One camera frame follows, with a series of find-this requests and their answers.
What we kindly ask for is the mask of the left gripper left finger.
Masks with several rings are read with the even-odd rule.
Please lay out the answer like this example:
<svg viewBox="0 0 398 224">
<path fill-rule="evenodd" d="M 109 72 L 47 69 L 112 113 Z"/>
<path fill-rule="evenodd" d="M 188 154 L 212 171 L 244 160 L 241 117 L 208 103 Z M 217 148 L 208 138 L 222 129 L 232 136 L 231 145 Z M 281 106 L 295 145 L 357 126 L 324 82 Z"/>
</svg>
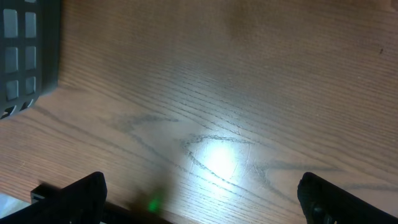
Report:
<svg viewBox="0 0 398 224">
<path fill-rule="evenodd" d="M 94 172 L 55 195 L 1 219 L 1 224 L 99 224 L 106 201 L 104 175 Z"/>
</svg>

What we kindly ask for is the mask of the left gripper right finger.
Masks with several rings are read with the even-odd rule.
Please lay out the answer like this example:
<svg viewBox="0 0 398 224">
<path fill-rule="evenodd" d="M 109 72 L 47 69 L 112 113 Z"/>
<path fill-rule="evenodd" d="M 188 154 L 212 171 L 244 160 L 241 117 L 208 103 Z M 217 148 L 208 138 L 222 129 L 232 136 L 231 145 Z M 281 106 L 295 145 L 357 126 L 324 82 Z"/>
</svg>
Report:
<svg viewBox="0 0 398 224">
<path fill-rule="evenodd" d="M 397 224 L 397 218 L 321 177 L 306 172 L 297 197 L 308 224 Z"/>
</svg>

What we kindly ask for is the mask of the grey plastic mesh basket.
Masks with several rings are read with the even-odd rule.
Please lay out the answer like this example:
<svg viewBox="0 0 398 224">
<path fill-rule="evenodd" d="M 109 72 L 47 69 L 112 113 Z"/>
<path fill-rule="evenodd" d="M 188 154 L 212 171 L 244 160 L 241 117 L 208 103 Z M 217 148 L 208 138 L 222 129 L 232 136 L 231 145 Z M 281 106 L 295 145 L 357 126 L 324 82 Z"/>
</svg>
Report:
<svg viewBox="0 0 398 224">
<path fill-rule="evenodd" d="M 61 0 L 1 0 L 1 119 L 58 86 Z"/>
</svg>

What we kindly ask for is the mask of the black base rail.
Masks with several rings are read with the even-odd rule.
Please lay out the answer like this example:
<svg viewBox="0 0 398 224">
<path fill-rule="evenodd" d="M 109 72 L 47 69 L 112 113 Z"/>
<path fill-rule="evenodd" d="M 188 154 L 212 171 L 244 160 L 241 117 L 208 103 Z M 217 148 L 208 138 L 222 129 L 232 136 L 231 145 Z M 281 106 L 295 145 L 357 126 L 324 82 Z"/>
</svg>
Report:
<svg viewBox="0 0 398 224">
<path fill-rule="evenodd" d="M 30 192 L 31 204 L 52 197 L 60 191 L 52 185 L 43 183 Z M 110 202 L 104 204 L 101 223 L 106 224 L 172 224 L 154 213 L 142 209 L 126 209 Z"/>
</svg>

